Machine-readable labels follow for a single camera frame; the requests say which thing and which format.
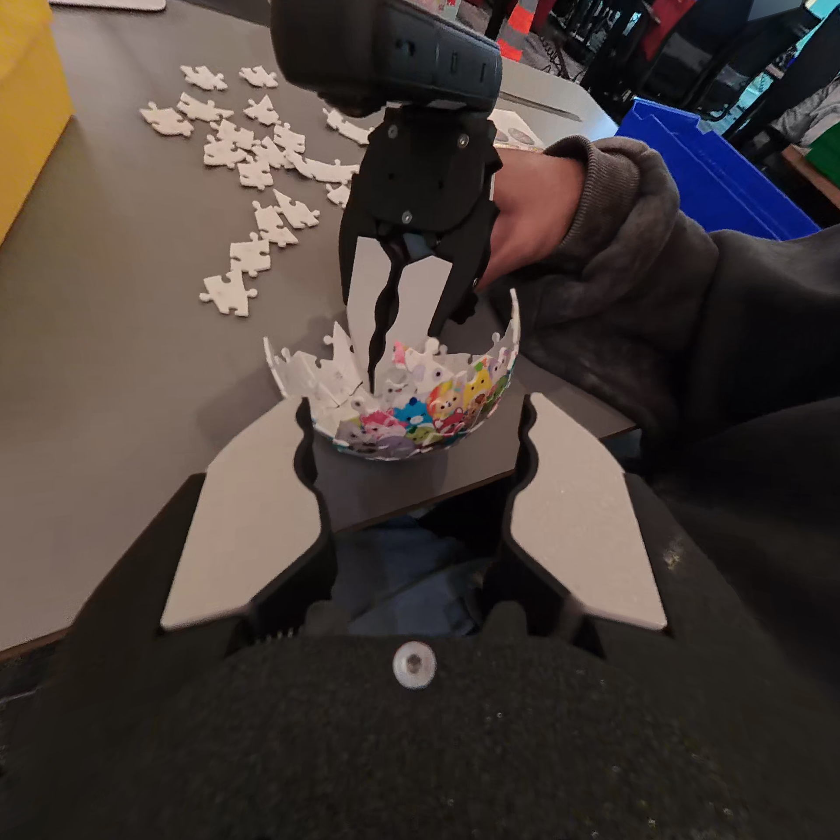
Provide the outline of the blue plastic bin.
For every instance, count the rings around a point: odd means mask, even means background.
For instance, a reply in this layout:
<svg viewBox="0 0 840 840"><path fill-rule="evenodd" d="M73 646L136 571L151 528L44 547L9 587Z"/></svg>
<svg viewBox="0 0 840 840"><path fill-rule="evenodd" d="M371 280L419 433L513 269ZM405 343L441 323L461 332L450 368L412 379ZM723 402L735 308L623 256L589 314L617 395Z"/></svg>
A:
<svg viewBox="0 0 840 840"><path fill-rule="evenodd" d="M819 227L763 173L694 113L643 98L616 133L663 158L679 190L680 209L708 233L731 230L758 238L803 238Z"/></svg>

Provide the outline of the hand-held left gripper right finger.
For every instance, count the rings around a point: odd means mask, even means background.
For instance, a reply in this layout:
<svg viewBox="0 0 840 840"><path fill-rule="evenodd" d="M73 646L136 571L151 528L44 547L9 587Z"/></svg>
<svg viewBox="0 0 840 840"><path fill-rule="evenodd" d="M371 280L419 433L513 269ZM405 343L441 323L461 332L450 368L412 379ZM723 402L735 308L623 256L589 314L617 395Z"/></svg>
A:
<svg viewBox="0 0 840 840"><path fill-rule="evenodd" d="M545 395L525 397L513 484L486 573L486 628L510 608L531 637L604 657L601 626L669 639L623 468Z"/></svg>

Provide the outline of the person's right hand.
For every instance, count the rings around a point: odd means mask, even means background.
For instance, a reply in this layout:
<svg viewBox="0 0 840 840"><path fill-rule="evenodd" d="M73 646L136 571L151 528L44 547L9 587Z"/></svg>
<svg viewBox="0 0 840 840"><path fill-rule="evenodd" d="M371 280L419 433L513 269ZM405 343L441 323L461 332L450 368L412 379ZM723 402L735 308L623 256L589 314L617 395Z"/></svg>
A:
<svg viewBox="0 0 840 840"><path fill-rule="evenodd" d="M499 214L478 291L550 256L571 230L585 184L585 166L575 159L525 150L499 154L493 185Z"/></svg>

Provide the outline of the person's leg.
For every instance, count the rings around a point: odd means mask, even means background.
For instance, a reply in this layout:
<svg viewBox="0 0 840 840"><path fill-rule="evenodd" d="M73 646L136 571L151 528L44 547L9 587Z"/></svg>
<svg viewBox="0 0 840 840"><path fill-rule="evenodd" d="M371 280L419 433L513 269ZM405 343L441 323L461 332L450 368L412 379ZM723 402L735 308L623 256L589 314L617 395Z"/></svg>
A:
<svg viewBox="0 0 840 840"><path fill-rule="evenodd" d="M491 558L404 516L334 536L333 603L360 637L462 637L477 629L468 595Z"/></svg>

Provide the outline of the orange striped cone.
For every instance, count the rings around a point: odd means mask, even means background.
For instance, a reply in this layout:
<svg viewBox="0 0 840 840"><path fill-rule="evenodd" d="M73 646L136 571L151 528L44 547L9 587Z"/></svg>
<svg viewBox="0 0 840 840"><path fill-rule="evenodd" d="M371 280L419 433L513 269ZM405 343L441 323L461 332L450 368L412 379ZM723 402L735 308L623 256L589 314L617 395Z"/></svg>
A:
<svg viewBox="0 0 840 840"><path fill-rule="evenodd" d="M519 63L540 1L496 1L486 36L496 41L501 56Z"/></svg>

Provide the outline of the joined white puzzle strip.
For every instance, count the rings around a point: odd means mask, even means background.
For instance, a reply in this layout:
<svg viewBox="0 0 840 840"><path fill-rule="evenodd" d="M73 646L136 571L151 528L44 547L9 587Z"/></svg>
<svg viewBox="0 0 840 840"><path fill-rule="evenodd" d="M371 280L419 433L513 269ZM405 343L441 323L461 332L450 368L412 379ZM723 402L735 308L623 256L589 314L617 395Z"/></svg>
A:
<svg viewBox="0 0 840 840"><path fill-rule="evenodd" d="M322 110L328 128L338 133L340 136L360 147L365 147L370 144L370 136L373 129L366 129L360 125L349 121L336 108Z"/></svg>

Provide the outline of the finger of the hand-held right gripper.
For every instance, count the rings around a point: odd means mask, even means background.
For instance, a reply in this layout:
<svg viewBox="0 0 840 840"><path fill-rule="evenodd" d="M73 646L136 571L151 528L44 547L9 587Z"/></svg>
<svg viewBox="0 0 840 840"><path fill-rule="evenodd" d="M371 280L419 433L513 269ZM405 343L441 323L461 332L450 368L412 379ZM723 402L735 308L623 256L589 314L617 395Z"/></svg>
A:
<svg viewBox="0 0 840 840"><path fill-rule="evenodd" d="M401 238L356 241L346 315L356 368L371 394L383 389L387 335L399 309Z"/></svg>
<svg viewBox="0 0 840 840"><path fill-rule="evenodd" d="M384 351L374 368L375 396L385 391L386 376L395 366L397 343L414 350L425 348L451 269L450 262L437 256L426 256L403 268L396 287L395 316L385 331Z"/></svg>

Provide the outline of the printed puzzle instruction leaflet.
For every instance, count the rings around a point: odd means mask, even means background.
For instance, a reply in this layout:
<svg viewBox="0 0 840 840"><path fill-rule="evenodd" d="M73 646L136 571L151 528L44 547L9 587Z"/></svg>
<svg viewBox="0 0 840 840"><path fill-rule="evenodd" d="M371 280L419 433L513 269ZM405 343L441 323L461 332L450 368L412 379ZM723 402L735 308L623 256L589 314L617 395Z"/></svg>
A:
<svg viewBox="0 0 840 840"><path fill-rule="evenodd" d="M496 108L489 117L496 127L493 145L496 149L543 151L544 143L530 126L512 110Z"/></svg>

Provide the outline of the row of dark chairs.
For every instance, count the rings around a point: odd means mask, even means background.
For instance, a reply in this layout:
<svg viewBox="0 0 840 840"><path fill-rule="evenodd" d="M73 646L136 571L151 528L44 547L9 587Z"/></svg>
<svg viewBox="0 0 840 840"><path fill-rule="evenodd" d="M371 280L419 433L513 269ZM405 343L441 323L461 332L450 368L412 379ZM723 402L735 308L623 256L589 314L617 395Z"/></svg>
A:
<svg viewBox="0 0 840 840"><path fill-rule="evenodd" d="M570 33L585 49L579 84L620 123L636 99L724 133L745 92L792 59L823 22L813 2L590 2Z"/></svg>

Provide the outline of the pile white puzzle pieces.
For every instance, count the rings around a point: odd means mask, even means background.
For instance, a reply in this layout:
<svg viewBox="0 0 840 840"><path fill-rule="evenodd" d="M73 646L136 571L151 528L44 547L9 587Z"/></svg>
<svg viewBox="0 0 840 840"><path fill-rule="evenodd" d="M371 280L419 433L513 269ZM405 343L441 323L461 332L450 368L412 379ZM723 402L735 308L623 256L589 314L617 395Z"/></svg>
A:
<svg viewBox="0 0 840 840"><path fill-rule="evenodd" d="M238 70L238 78L262 93L259 100L248 100L241 115L255 127L267 130L264 135L258 135L249 126L238 126L232 109L211 99L195 98L186 91L174 107L161 108L148 101L139 114L153 131L168 138L189 139L196 123L204 123L209 134L203 145L203 164L236 172L243 187L264 191L273 186L274 171L295 172L305 180L324 184L330 202L345 207L350 182L360 166L342 163L340 159L319 161L307 157L306 136L280 120L268 93L280 86L276 71L245 66Z"/></svg>

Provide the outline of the yellow plastic bin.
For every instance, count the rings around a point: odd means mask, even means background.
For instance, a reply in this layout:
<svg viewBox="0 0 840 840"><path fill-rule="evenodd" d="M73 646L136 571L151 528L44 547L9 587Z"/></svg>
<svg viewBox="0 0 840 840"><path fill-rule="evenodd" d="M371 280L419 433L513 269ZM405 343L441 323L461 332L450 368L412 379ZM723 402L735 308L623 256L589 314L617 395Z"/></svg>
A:
<svg viewBox="0 0 840 840"><path fill-rule="evenodd" d="M73 115L47 1L1 2L1 239Z"/></svg>

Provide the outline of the partly built puzzle ball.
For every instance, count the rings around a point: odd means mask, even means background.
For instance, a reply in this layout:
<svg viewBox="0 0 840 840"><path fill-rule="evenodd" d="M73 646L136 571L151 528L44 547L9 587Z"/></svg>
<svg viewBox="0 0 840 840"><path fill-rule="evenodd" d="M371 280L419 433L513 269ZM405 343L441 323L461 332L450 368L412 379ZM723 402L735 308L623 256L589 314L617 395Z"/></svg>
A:
<svg viewBox="0 0 840 840"><path fill-rule="evenodd" d="M283 397L304 397L316 432L340 452L398 461L455 445L496 410L509 387L521 337L517 292L504 334L484 353L449 353L427 337L418 350L395 342L385 355L382 390L370 391L350 336L336 322L324 342L332 358L276 350L264 338L266 362Z"/></svg>

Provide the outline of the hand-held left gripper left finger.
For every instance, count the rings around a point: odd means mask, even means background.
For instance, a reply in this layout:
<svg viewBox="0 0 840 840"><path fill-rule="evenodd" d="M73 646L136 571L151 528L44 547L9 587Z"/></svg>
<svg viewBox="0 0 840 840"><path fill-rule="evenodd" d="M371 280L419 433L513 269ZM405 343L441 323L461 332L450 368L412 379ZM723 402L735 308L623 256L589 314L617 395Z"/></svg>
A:
<svg viewBox="0 0 840 840"><path fill-rule="evenodd" d="M337 561L313 440L308 400L288 398L213 459L161 629L232 618L256 637L293 633L329 598Z"/></svg>

